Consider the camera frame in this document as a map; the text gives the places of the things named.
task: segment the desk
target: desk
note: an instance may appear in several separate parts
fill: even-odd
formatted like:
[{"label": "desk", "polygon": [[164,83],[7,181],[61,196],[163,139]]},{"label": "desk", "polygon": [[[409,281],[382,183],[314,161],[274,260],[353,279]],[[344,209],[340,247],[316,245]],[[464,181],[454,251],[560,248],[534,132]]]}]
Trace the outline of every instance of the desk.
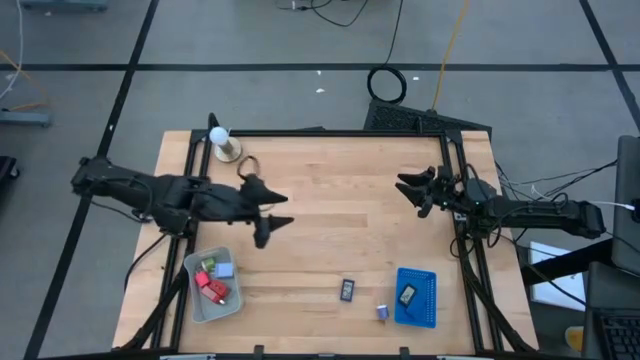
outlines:
[{"label": "desk", "polygon": [[[157,175],[182,174],[189,137],[189,132],[165,133]],[[467,162],[499,189],[487,134],[466,132],[463,139]],[[460,265],[449,254],[451,214],[434,209],[419,219],[393,186],[399,172],[417,173],[443,163],[438,139],[240,141],[245,155],[260,160],[267,186],[289,197],[271,212],[293,216],[295,222],[276,231],[263,250],[254,247],[252,226],[199,225],[196,252],[215,246],[234,252],[245,306],[238,314],[198,325],[191,322],[188,299],[180,352],[251,353],[256,344],[264,345],[267,353],[397,354],[401,346],[408,346],[411,354],[474,352]],[[212,156],[209,176],[237,186],[236,165]],[[155,226],[143,226],[136,256],[157,237]],[[128,341],[156,305],[167,249],[165,243],[131,275],[114,346]],[[513,245],[502,241],[486,253],[498,307],[523,339],[537,347]],[[376,320],[377,305],[394,303],[395,275],[401,266],[437,274],[436,329]],[[339,300],[343,278],[355,280],[352,303]],[[478,304],[485,348],[490,348],[486,315]],[[163,344],[168,344],[174,316],[171,308]]]}]

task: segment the black mat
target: black mat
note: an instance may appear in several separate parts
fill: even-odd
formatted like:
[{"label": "black mat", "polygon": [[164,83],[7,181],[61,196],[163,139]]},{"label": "black mat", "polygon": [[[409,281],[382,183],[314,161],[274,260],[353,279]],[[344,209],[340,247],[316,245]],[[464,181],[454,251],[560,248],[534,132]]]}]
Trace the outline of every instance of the black mat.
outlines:
[{"label": "black mat", "polygon": [[422,123],[423,131],[481,130],[491,138],[490,126],[442,116],[435,111],[420,111],[375,100],[369,104],[364,130],[417,130],[418,122]]}]

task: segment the yellow cable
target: yellow cable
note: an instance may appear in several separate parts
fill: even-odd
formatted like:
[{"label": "yellow cable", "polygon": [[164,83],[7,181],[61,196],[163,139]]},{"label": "yellow cable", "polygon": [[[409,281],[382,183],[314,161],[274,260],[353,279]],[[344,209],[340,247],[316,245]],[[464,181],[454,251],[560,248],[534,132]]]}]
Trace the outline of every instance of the yellow cable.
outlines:
[{"label": "yellow cable", "polygon": [[469,10],[469,0],[464,0],[464,6],[462,10],[460,10],[460,15],[458,16],[458,20],[453,27],[453,34],[451,34],[451,40],[449,40],[449,47],[447,47],[447,52],[444,54],[444,59],[442,59],[442,66],[440,66],[440,75],[438,75],[438,86],[436,87],[436,95],[433,98],[433,105],[431,105],[431,110],[436,109],[436,104],[438,103],[438,96],[440,96],[440,88],[442,87],[442,78],[444,76],[444,68],[449,61],[449,55],[451,55],[451,50],[453,50],[453,44],[456,42],[456,38],[458,37],[458,31],[460,31],[460,24],[462,24],[462,19],[464,19],[465,15],[467,15],[467,10]]},{"label": "yellow cable", "polygon": [[27,78],[27,80],[31,83],[31,85],[33,85],[36,89],[38,89],[38,91],[40,91],[42,96],[45,98],[45,102],[19,105],[19,106],[12,107],[9,110],[16,111],[16,110],[32,109],[40,106],[50,106],[49,94],[47,93],[47,90],[44,87],[42,87],[38,83],[38,81],[32,78],[26,71],[20,69],[18,65],[15,62],[13,62],[13,60],[11,60],[9,55],[7,55],[4,51],[0,50],[0,56],[4,57],[5,60],[7,60],[7,62],[11,64],[11,66],[13,66],[14,69],[16,69],[16,71],[19,71],[20,74],[22,74],[25,78]]}]

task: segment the black computer keyboard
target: black computer keyboard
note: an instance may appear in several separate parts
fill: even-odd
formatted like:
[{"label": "black computer keyboard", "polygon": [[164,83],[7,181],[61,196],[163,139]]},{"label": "black computer keyboard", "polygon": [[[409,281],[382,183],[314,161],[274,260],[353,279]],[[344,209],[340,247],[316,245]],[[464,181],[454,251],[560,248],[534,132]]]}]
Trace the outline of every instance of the black computer keyboard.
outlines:
[{"label": "black computer keyboard", "polygon": [[605,359],[640,360],[640,310],[601,310],[594,320]]}]

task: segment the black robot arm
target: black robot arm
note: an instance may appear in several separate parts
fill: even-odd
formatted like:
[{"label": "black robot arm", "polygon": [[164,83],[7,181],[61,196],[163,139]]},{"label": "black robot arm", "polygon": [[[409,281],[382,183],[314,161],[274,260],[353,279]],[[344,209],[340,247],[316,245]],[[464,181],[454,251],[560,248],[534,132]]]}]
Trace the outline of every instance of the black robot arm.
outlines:
[{"label": "black robot arm", "polygon": [[[595,239],[606,228],[600,208],[586,201],[512,201],[478,178],[454,177],[445,167],[430,167],[418,175],[398,174],[396,183],[415,207],[426,217],[433,205],[467,217],[470,235],[486,237],[498,227],[561,229],[569,234]],[[458,190],[458,183],[464,189]]]},{"label": "black robot arm", "polygon": [[237,190],[198,177],[156,177],[113,165],[104,157],[95,157],[80,161],[80,169],[71,185],[78,195],[111,197],[132,207],[136,215],[152,217],[160,231],[172,236],[185,236],[192,219],[253,223],[256,247],[264,248],[271,232],[291,223],[293,218],[262,217],[260,205],[288,199],[267,189],[256,174],[239,176],[244,184]]}]

